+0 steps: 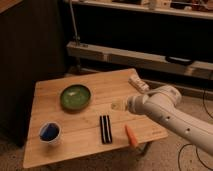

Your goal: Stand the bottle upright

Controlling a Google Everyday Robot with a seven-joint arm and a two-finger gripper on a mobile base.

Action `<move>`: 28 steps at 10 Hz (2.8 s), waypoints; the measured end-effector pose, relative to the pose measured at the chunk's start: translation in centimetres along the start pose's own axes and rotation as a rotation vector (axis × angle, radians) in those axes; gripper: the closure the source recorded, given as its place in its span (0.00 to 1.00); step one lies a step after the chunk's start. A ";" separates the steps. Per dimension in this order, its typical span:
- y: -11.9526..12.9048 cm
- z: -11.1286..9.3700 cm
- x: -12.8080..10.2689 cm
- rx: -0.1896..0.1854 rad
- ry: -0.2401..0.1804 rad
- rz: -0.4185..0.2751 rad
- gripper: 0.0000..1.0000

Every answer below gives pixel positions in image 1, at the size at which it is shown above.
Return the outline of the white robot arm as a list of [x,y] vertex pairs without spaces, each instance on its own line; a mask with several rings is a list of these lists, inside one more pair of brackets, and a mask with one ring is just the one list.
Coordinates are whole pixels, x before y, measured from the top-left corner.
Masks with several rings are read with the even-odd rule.
[[146,115],[213,156],[213,124],[180,111],[177,105],[181,98],[181,93],[175,87],[165,85],[114,101],[111,108]]

